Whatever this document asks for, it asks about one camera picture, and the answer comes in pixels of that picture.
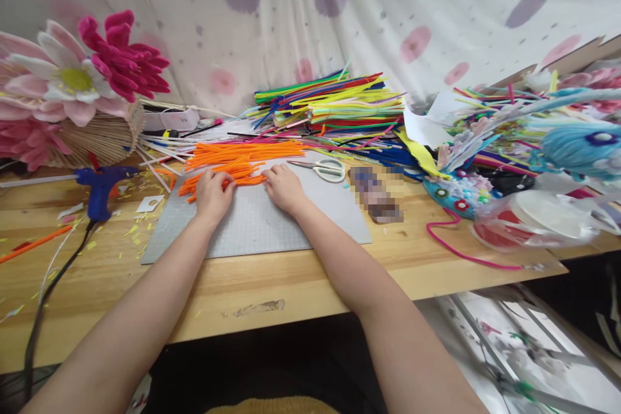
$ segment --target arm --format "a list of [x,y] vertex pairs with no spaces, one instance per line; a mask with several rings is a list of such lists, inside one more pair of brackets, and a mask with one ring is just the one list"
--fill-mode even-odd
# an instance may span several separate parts
[[346,306],[360,319],[391,413],[484,413],[419,310],[384,267],[306,198],[284,164],[262,173],[270,198],[298,222]]
[[197,214],[69,355],[23,413],[123,413],[168,340],[234,190],[207,172]]

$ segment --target white curtain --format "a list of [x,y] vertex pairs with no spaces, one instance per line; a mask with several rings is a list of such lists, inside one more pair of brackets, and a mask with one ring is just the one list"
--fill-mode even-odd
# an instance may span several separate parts
[[620,0],[0,0],[0,30],[73,33],[92,14],[136,15],[133,38],[163,49],[161,100],[240,113],[253,92],[324,76],[348,58],[412,100],[493,83],[621,32]]

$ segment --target scissor handle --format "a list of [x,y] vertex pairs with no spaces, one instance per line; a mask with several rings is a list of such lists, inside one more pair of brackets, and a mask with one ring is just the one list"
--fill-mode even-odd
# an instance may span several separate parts
[[327,182],[341,182],[345,179],[345,165],[339,160],[321,160],[312,169],[317,176]]

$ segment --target hand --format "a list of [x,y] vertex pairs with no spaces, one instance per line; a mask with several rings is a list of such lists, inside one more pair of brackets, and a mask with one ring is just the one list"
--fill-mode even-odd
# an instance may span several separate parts
[[300,208],[310,202],[304,194],[297,175],[285,164],[274,165],[261,173],[267,178],[265,189],[272,202],[285,212],[295,216]]
[[[223,189],[226,180],[229,183]],[[228,173],[205,171],[196,187],[196,216],[220,223],[231,205],[234,190],[235,180]]]

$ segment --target yellow flower center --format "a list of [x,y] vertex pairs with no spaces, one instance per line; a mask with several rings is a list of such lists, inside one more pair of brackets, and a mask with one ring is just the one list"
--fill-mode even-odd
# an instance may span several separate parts
[[76,92],[85,92],[93,87],[93,80],[89,74],[77,68],[64,68],[60,77],[65,85]]

